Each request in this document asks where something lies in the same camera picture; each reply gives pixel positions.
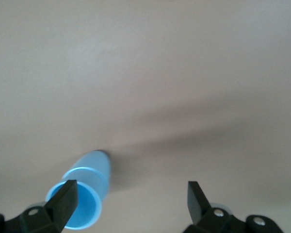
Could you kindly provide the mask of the blue plastic cup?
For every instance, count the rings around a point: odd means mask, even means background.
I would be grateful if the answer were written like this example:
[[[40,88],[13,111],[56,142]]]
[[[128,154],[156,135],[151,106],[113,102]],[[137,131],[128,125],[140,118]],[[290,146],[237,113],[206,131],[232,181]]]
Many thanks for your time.
[[[76,180],[78,186],[78,206],[66,223],[69,230],[83,230],[97,222],[102,212],[102,203],[108,192],[108,182],[97,170],[79,167],[69,170],[47,193],[50,200],[68,180]]]
[[[95,150],[81,157],[62,177],[63,181],[77,180],[92,188],[103,201],[109,192],[111,161],[108,154]]]

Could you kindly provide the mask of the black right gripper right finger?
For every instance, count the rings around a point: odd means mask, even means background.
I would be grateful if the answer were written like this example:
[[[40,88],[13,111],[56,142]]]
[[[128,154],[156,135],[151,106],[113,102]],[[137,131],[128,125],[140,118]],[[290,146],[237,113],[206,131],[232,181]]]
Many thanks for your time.
[[[211,206],[198,182],[188,182],[187,204],[193,223],[183,233],[281,233],[266,216],[249,215],[241,221],[225,208]]]

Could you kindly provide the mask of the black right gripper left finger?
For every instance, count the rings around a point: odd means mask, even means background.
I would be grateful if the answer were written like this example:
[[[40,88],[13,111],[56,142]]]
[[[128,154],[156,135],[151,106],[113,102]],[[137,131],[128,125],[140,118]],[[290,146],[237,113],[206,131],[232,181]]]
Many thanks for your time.
[[[28,208],[10,220],[0,214],[0,233],[62,233],[77,206],[77,181],[68,180],[43,206]]]

